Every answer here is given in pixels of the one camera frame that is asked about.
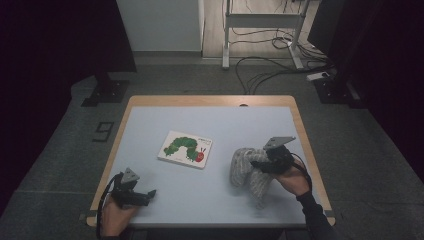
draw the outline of book cover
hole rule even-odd
[[[158,159],[203,169],[211,147],[211,139],[169,131]]]

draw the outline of sleeve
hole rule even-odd
[[[117,237],[102,237],[101,240],[121,240],[121,238]]]
[[[303,206],[306,225],[314,239],[339,239],[333,227],[328,223],[327,217],[323,214],[322,206],[316,203],[311,191],[296,197],[296,199]]]

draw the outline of green caterpillar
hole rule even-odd
[[[199,152],[196,151],[197,141],[188,137],[174,139],[174,141],[172,141],[172,143],[163,151],[165,152],[166,156],[169,156],[177,152],[178,149],[180,149],[182,146],[187,148],[188,159],[190,159],[192,162],[198,159],[197,157]]]

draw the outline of person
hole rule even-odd
[[[299,160],[296,159],[295,161],[304,167]],[[294,194],[296,200],[302,204],[306,225],[315,240],[339,239],[328,223],[327,217],[323,214],[322,206],[316,203],[309,184],[299,169],[291,167],[284,174],[273,175],[273,177],[284,189]],[[139,207],[121,209],[112,197],[108,197],[102,215],[102,240],[119,240],[119,235],[127,227],[138,209]]]

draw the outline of floor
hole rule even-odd
[[[95,239],[85,219],[93,214],[90,205],[131,96],[238,95],[241,82],[280,68],[243,62],[239,80],[235,59],[228,71],[219,59],[150,57],[136,63],[138,73],[111,74],[130,81],[121,103],[81,107],[96,81],[73,86],[66,114],[0,219],[0,239]],[[278,75],[256,94],[296,99],[341,239],[424,239],[424,185],[368,110],[321,104],[306,74]],[[102,122],[114,123],[111,134],[93,142],[103,136],[96,132]],[[148,239],[247,239],[240,229],[214,232],[219,237],[199,231],[153,229]]]

